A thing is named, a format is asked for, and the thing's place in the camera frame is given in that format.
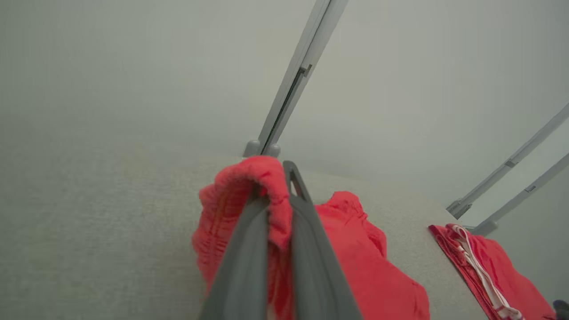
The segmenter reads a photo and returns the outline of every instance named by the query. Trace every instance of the red cloth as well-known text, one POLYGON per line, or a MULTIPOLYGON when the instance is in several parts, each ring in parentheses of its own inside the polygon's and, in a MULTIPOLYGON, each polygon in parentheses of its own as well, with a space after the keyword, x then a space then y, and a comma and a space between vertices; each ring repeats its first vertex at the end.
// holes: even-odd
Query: red cloth
MULTIPOLYGON (((292 209, 277 159, 248 158, 223 169, 200 191, 203 211, 192 236, 197 264, 209 290, 254 182, 270 199, 268 303, 279 319, 293 319, 292 209)), ((429 319, 427 293, 387 260, 385 235, 367 221, 355 195, 336 192, 315 207, 365 319, 429 319)))
MULTIPOLYGON (((453 229, 456 224, 429 226, 435 236, 436 242, 447 257, 462 274, 464 281, 480 303, 480 306, 489 319, 501 319, 494 309, 483 283, 473 266, 467 261, 464 252, 460 249, 460 236, 453 229)), ((492 284, 507 300, 510 307, 521 312, 524 319, 555 319, 555 313, 547 301, 541 296, 535 286, 524 276, 519 274, 506 252, 498 242, 486 239, 483 236, 468 235, 468 243, 476 260, 487 272, 492 284)))

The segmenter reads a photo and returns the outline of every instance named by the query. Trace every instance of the folded red garment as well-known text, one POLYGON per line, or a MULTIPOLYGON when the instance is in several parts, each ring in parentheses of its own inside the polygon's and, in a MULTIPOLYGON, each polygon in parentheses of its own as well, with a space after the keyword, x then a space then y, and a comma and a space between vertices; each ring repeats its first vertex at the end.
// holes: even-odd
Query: folded red garment
MULTIPOLYGON (((223 169, 200 191, 200 224, 192 236, 208 290, 254 183, 270 199, 269 299, 278 319, 293 319, 290 236, 292 209, 281 163, 253 157, 223 169)), ((383 232, 367 221, 358 198, 336 192, 315 206, 365 319, 429 319, 427 293, 387 260, 383 232)))
POLYGON ((519 274, 498 242, 471 235, 457 224, 429 226, 489 319, 551 319, 555 313, 519 274))

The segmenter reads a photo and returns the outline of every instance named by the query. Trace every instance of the crumpled red cloth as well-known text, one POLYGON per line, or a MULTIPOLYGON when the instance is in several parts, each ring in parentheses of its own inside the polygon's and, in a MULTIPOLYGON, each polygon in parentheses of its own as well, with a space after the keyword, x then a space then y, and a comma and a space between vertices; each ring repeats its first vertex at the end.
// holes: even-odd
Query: crumpled red cloth
MULTIPOLYGON (((243 160, 223 169, 214 184, 200 191, 203 211, 192 236, 197 265, 209 290, 254 183, 270 199, 268 303, 278 319, 293 319, 292 209, 277 159, 243 160)), ((336 192, 315 208, 365 319, 429 319, 427 293, 387 260, 386 237, 367 221, 355 195, 336 192)))
POLYGON ((484 236, 472 235, 454 223, 449 223, 445 227, 431 225, 429 230, 440 248, 463 276, 464 281, 489 319, 502 319, 498 312, 504 307, 495 308, 493 306, 478 273, 467 261, 463 249, 466 246, 465 236, 468 239, 471 252, 488 274, 492 282, 491 285, 498 289, 510 307, 519 310, 521 319, 556 319, 551 306, 531 281, 516 271, 510 258, 498 242, 486 239, 484 236))

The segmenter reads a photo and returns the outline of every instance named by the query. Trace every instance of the white wall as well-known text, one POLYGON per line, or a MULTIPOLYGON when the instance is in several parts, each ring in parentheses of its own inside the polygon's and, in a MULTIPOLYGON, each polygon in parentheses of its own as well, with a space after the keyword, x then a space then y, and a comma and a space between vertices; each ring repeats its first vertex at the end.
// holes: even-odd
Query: white wall
POLYGON ((499 221, 488 235, 549 302, 569 300, 569 167, 499 221))
POLYGON ((477 226, 569 153, 569 121, 562 123, 527 157, 494 184, 461 217, 463 225, 477 226))
POLYGON ((313 5, 1 1, 0 124, 241 155, 313 5))
POLYGON ((352 0, 282 159, 448 205, 569 102, 569 2, 352 0))

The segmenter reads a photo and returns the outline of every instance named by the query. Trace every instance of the gray table surface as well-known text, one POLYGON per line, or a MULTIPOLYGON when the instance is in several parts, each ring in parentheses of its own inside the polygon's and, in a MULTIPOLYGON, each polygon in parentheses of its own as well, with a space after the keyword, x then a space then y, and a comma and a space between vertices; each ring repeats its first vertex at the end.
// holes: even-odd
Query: gray table surface
MULTIPOLYGON (((0 318, 195 318, 204 294, 190 245, 197 192, 240 158, 9 129, 0 136, 0 318)), ((316 202, 337 190, 360 197, 390 261, 427 290, 432 319, 485 318, 427 230, 456 221, 441 205, 300 170, 316 202)))

